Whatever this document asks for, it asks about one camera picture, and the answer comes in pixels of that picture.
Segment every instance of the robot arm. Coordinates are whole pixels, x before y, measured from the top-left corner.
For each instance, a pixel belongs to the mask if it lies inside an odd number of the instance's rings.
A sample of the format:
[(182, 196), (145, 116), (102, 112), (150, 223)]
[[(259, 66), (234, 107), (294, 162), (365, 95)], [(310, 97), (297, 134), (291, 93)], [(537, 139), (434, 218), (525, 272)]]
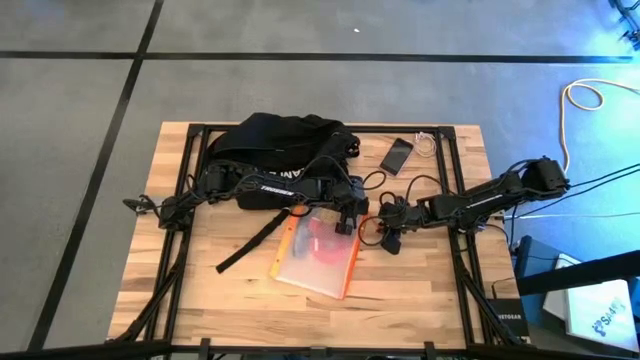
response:
[(440, 194), (417, 200), (409, 206), (397, 197), (380, 207), (384, 234), (382, 247), (392, 254), (400, 251), (400, 235), (408, 230), (452, 226), (462, 232), (476, 231), (491, 214), (520, 203), (561, 197), (569, 189), (560, 165), (547, 157), (525, 160), (511, 166), (497, 179), (463, 194)]
[(138, 214), (153, 210), (162, 229), (180, 230), (191, 221), (192, 209), (205, 201), (214, 204), (243, 193), (264, 192), (282, 198), (288, 204), (338, 211), (342, 216), (336, 224), (336, 232), (351, 234), (356, 217), (366, 214), (369, 209), (362, 185), (362, 178), (357, 176), (337, 180), (302, 174), (292, 180), (252, 166), (219, 161), (209, 164), (189, 191), (168, 197), (160, 206), (146, 196), (123, 202)]

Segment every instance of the concrete floor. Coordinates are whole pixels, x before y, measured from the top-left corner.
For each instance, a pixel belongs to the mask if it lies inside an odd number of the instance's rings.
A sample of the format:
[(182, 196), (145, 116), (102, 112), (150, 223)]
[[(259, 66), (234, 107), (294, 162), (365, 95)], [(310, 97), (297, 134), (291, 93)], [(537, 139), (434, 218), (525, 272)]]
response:
[[(152, 6), (152, 0), (5, 0), (0, 51), (135, 51)], [(615, 19), (606, 0), (165, 0), (149, 51), (629, 54)], [(0, 59), (0, 352), (26, 348), (130, 65)], [(345, 122), (480, 124), (499, 174), (523, 158), (561, 159), (560, 90), (590, 77), (638, 85), (640, 69), (144, 61), (46, 346), (104, 339), (135, 221), (121, 199), (142, 192), (162, 121), (241, 121), (265, 111)], [(602, 111), (567, 111), (575, 182), (640, 157), (638, 97), (603, 92)], [(637, 211), (637, 183), (627, 178), (545, 213)], [(522, 220), (516, 238), (529, 234), (587, 260), (637, 249), (634, 220)]]

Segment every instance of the black bag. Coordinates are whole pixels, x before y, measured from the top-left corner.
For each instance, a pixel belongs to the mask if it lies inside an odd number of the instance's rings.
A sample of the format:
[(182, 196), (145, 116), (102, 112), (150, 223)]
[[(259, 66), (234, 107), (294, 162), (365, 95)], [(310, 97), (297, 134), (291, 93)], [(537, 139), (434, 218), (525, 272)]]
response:
[[(294, 178), (314, 158), (328, 155), (347, 172), (349, 157), (359, 155), (360, 139), (340, 121), (316, 115), (281, 117), (254, 113), (247, 120), (218, 137), (207, 149), (207, 160), (237, 161), (264, 171)], [(329, 159), (318, 159), (306, 175), (340, 178), (340, 170)], [(293, 205), (290, 199), (266, 192), (236, 197), (247, 210), (281, 209)]]

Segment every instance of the phone screen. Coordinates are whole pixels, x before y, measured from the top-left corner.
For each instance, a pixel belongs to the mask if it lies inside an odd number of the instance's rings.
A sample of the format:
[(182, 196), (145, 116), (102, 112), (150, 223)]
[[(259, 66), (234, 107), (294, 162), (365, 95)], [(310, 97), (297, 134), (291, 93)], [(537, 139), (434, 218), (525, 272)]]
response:
[(406, 140), (396, 139), (382, 160), (380, 168), (389, 172), (391, 175), (398, 175), (407, 158), (409, 158), (411, 150), (413, 150), (413, 144)]

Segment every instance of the wooden table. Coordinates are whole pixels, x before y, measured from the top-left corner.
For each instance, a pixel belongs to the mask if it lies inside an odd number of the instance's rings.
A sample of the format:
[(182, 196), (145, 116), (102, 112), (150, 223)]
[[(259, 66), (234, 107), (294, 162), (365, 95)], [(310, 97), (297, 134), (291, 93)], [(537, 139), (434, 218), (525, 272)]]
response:
[[(163, 123), (145, 190), (151, 197), (172, 195), (188, 126)], [(455, 129), (466, 187), (489, 180), (480, 127)], [(361, 155), (349, 161), (349, 171), (361, 176), (377, 170), (396, 137), (412, 138), (412, 134), (356, 135), (362, 142)], [(197, 142), (193, 149), (195, 159)], [(445, 158), (450, 167), (447, 150)], [(434, 157), (412, 153), (397, 177), (389, 176), (383, 187), (368, 191), (370, 213), (377, 214), (381, 192), (404, 195), (410, 179), (419, 174), (438, 178)], [(368, 185), (377, 181), (372, 178)], [(438, 184), (420, 179), (413, 186), (411, 198), (436, 193)], [(224, 274), (218, 274), (215, 265), (244, 245), (274, 215), (275, 211), (241, 210), (235, 201), (198, 208), (174, 344), (198, 345), (201, 338), (209, 337), (216, 345), (423, 348), (424, 341), (433, 341), (441, 349), (465, 347), (447, 229), (404, 235), (397, 256), (380, 247), (362, 246), (344, 300), (269, 277), (281, 229)], [(476, 238), (484, 287), (490, 297), (493, 281), (513, 276), (511, 259), (504, 234), (498, 229), (488, 228)], [(109, 337), (123, 332), (151, 297), (163, 239), (164, 231), (158, 229), (154, 216), (138, 218)], [(177, 236), (174, 249), (179, 240)], [(461, 248), (466, 246), (462, 237), (460, 243)], [(513, 280), (500, 282), (496, 288), (500, 297), (518, 297)], [(468, 297), (474, 334), (481, 340), (478, 310), (470, 294)], [(166, 303), (161, 308), (158, 337), (164, 328)]]

